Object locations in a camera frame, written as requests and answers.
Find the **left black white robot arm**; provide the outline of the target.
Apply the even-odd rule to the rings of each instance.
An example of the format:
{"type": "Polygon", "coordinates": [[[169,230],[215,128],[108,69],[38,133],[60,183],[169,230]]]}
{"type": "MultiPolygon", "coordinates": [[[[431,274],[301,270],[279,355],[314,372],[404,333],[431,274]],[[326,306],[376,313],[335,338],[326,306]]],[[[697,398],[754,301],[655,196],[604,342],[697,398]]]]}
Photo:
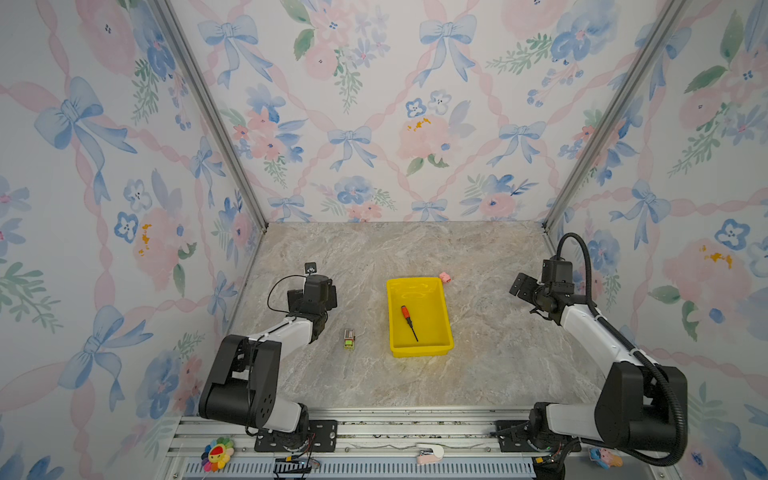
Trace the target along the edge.
{"type": "Polygon", "coordinates": [[[221,341],[198,403],[204,419],[240,425],[258,452],[305,452],[316,432],[308,407],[277,393],[281,361],[315,342],[337,307],[331,278],[308,274],[287,292],[288,309],[262,333],[230,334],[221,341]]]}

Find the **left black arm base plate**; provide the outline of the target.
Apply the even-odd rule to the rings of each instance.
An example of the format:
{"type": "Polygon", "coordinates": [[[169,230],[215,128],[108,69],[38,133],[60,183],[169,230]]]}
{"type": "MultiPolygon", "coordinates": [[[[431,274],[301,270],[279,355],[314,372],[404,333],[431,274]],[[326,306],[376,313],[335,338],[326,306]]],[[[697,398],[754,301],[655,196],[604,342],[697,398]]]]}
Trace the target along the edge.
{"type": "Polygon", "coordinates": [[[294,454],[333,453],[338,437],[337,420],[308,420],[300,422],[292,433],[260,431],[255,437],[254,450],[258,453],[294,454]]]}

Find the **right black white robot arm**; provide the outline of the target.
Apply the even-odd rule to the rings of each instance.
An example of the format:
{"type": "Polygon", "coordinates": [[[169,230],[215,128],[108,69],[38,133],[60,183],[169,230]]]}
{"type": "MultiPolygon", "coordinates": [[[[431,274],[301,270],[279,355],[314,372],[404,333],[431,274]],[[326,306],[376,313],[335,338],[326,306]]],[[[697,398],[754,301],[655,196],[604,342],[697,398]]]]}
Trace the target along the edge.
{"type": "Polygon", "coordinates": [[[539,451],[588,444],[649,465],[676,464],[688,443],[685,375],[635,346],[589,295],[576,294],[572,272],[570,262],[552,257],[543,261],[539,279],[520,273],[509,292],[588,351],[605,376],[598,399],[592,404],[538,402],[527,422],[498,429],[497,435],[525,440],[539,451]]]}

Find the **red handled screwdriver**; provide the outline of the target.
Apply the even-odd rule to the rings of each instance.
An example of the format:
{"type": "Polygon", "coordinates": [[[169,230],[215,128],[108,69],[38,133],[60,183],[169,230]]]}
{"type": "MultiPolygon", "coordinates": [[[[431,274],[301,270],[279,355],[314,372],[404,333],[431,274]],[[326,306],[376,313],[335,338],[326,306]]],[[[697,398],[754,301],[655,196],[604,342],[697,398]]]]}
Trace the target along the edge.
{"type": "Polygon", "coordinates": [[[413,334],[414,340],[416,342],[418,342],[419,338],[418,338],[418,335],[417,335],[417,333],[415,331],[415,327],[414,327],[414,324],[413,324],[413,320],[412,320],[410,311],[409,311],[409,309],[408,309],[408,307],[406,305],[402,305],[401,306],[401,313],[402,313],[402,315],[403,315],[403,317],[404,317],[404,319],[405,319],[405,321],[406,321],[410,331],[413,334]]]}

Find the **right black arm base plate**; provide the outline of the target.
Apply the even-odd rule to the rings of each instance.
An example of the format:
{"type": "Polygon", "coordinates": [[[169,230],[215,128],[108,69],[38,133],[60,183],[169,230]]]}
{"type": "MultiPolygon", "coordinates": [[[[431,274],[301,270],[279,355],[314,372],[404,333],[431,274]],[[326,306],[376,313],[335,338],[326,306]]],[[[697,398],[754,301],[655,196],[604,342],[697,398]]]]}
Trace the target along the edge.
{"type": "Polygon", "coordinates": [[[568,445],[572,452],[582,446],[574,437],[551,432],[546,427],[534,427],[528,420],[497,420],[491,436],[496,438],[502,452],[533,453],[544,456],[562,454],[568,445]]]}

